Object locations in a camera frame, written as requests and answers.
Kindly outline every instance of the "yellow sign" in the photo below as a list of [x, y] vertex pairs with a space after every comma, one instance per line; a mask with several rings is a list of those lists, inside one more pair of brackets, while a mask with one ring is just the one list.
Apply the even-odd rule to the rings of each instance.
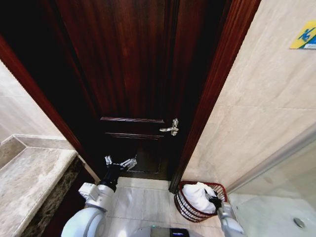
[[316, 49], [316, 21], [306, 23], [290, 48]]

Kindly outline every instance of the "white tiled floor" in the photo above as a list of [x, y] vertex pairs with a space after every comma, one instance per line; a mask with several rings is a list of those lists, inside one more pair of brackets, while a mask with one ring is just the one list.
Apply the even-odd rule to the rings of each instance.
[[217, 217], [201, 223], [183, 218], [174, 205], [173, 194], [167, 190], [167, 181], [124, 178], [124, 182], [118, 182], [104, 237], [129, 237], [137, 229], [151, 225], [186, 228], [204, 237], [224, 237]]
[[[230, 195], [235, 214], [247, 236], [261, 237], [314, 237], [316, 236], [315, 208], [301, 198]], [[306, 225], [297, 227], [293, 218], [301, 219]]]

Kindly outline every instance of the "floor drain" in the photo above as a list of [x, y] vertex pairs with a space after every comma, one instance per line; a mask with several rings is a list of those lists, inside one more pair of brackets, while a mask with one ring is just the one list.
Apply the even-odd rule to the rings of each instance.
[[300, 218], [293, 218], [294, 223], [299, 227], [299, 228], [305, 228], [304, 222]]

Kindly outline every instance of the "door lever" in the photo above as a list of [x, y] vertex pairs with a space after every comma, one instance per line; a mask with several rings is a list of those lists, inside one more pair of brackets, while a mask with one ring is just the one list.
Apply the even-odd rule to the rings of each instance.
[[177, 135], [177, 133], [178, 133], [178, 131], [179, 131], [179, 129], [178, 129], [178, 123], [179, 123], [178, 119], [175, 118], [175, 119], [172, 121], [172, 127], [160, 128], [159, 131], [160, 131], [160, 132], [169, 132], [169, 131], [171, 131], [171, 135], [172, 135], [172, 136], [175, 136], [175, 135]]

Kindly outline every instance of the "marble countertop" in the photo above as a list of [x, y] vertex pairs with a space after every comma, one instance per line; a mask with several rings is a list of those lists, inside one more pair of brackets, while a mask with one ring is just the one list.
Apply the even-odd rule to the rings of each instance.
[[0, 236], [20, 236], [77, 153], [26, 147], [0, 169]]

